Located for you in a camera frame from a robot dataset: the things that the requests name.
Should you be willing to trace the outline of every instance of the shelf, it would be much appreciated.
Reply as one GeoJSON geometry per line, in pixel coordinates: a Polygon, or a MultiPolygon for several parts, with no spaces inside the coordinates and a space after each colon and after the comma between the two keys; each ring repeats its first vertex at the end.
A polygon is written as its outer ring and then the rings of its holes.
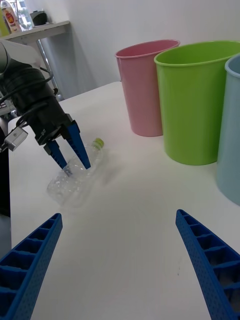
{"type": "Polygon", "coordinates": [[[60,34],[64,34],[67,31],[67,27],[70,25],[69,21],[62,21],[58,23],[48,23],[45,25],[36,26],[31,30],[16,32],[1,37],[2,40],[9,40],[19,44],[27,45],[33,43],[39,39],[44,39],[60,34]]]}

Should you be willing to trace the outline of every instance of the yellow bottle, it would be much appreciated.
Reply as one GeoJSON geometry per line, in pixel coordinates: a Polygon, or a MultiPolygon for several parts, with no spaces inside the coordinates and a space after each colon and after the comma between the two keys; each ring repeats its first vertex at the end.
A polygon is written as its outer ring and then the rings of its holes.
{"type": "Polygon", "coordinates": [[[11,7],[10,3],[7,0],[1,0],[0,8],[7,22],[7,25],[9,26],[10,32],[14,33],[22,31],[18,19],[15,16],[14,10],[11,7]]]}
{"type": "Polygon", "coordinates": [[[8,36],[10,34],[5,21],[2,10],[0,10],[0,37],[8,36]]]}

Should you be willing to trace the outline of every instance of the light blue bucket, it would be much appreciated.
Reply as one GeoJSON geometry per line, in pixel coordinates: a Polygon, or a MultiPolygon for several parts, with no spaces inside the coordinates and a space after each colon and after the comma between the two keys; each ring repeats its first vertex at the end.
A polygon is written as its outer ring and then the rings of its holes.
{"type": "Polygon", "coordinates": [[[217,158],[217,185],[240,205],[240,54],[225,64],[227,72],[217,158]]]}

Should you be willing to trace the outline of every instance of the green bucket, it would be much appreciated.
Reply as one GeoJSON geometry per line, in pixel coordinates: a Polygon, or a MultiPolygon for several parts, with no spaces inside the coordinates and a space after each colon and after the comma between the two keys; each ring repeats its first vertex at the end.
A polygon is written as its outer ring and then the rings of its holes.
{"type": "Polygon", "coordinates": [[[158,54],[165,151],[186,165],[217,161],[226,82],[225,63],[238,41],[201,42],[158,54]]]}

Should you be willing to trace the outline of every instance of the pink bucket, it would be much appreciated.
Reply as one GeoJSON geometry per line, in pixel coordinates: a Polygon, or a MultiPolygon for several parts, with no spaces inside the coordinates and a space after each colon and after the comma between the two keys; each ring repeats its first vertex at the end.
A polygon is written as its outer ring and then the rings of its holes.
{"type": "Polygon", "coordinates": [[[179,44],[177,40],[157,40],[129,46],[115,54],[131,129],[137,135],[163,134],[154,57],[179,44]]]}

